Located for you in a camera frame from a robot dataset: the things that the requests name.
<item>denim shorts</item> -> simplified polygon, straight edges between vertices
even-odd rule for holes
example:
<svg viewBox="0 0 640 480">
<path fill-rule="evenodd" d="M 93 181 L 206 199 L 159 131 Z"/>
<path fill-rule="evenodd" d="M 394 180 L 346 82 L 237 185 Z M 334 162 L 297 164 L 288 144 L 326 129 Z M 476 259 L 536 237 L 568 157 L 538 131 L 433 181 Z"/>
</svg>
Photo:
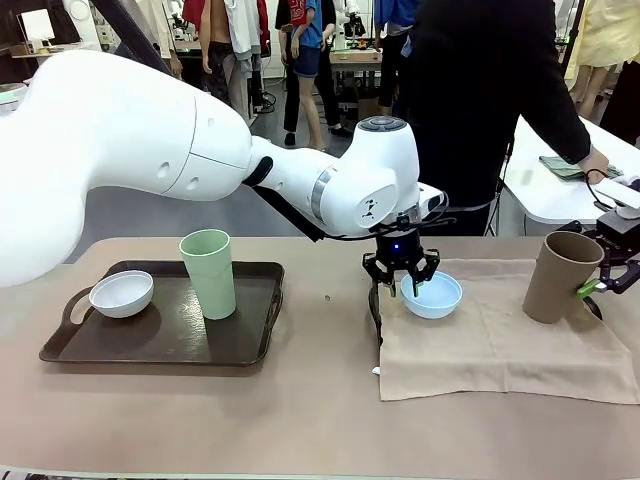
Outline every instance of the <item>denim shorts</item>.
<svg viewBox="0 0 640 480">
<path fill-rule="evenodd" d="M 299 77 L 315 78 L 320 65 L 320 49 L 300 45 L 300 54 L 293 63 L 293 71 Z"/>
</svg>

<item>light blue bowl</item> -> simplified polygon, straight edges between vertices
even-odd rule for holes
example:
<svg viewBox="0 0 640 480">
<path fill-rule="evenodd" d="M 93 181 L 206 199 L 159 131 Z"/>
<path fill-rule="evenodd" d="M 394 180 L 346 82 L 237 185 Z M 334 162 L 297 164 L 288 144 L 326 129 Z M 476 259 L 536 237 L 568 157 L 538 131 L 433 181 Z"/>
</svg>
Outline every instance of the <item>light blue bowl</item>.
<svg viewBox="0 0 640 480">
<path fill-rule="evenodd" d="M 442 318 L 449 315 L 462 300 L 462 287 L 450 275 L 436 272 L 430 282 L 418 286 L 418 296 L 413 296 L 411 276 L 400 283 L 402 300 L 409 310 L 422 318 Z"/>
</svg>

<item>white bowl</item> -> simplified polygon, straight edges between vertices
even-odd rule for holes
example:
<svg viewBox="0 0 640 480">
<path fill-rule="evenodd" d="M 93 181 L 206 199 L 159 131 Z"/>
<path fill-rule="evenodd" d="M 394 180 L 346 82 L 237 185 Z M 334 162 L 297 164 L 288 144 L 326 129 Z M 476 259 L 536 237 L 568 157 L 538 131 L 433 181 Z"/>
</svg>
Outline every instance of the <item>white bowl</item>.
<svg viewBox="0 0 640 480">
<path fill-rule="evenodd" d="M 153 296 L 153 277 L 127 270 L 101 280 L 91 289 L 89 302 L 106 317 L 125 318 L 141 312 Z"/>
<path fill-rule="evenodd" d="M 436 272 L 430 282 L 418 286 L 413 296 L 413 282 L 407 275 L 400 283 L 402 300 L 409 310 L 422 318 L 442 318 L 449 315 L 462 300 L 462 287 L 446 273 Z"/>
</svg>

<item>black shoe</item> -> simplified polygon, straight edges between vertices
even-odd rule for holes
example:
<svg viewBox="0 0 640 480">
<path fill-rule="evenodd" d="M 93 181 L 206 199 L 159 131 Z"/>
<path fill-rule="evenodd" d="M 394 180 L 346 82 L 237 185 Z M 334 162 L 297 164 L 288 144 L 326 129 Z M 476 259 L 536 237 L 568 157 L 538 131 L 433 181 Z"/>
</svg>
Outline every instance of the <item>black shoe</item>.
<svg viewBox="0 0 640 480">
<path fill-rule="evenodd" d="M 284 137 L 284 144 L 287 147 L 293 147 L 296 144 L 296 134 L 291 132 L 287 133 Z"/>
<path fill-rule="evenodd" d="M 336 135 L 341 138 L 353 137 L 353 132 L 350 132 L 349 130 L 344 128 L 342 125 L 340 125 L 338 128 L 330 128 L 329 131 L 331 132 L 331 135 Z"/>
</svg>

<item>black pole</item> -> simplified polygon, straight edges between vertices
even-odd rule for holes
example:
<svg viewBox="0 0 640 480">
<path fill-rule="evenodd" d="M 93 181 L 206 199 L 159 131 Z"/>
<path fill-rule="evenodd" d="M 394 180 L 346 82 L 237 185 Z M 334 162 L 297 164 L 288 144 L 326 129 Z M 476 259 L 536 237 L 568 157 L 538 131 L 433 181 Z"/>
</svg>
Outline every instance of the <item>black pole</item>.
<svg viewBox="0 0 640 480">
<path fill-rule="evenodd" d="M 160 54 L 149 43 L 142 30 L 136 25 L 120 0 L 92 0 L 105 20 L 115 30 L 120 39 L 125 42 L 136 60 L 148 67 L 155 68 L 167 75 L 171 75 L 169 67 L 164 63 Z"/>
<path fill-rule="evenodd" d="M 586 0 L 578 0 L 578 9 L 576 10 L 576 17 L 573 19 L 573 26 L 569 32 L 569 43 L 564 51 L 564 57 L 562 57 L 562 76 L 564 77 L 569 68 L 569 62 L 571 61 L 571 54 L 573 53 L 573 47 L 580 33 L 580 19 L 582 18 L 582 12 L 584 11 L 584 4 Z"/>
</svg>

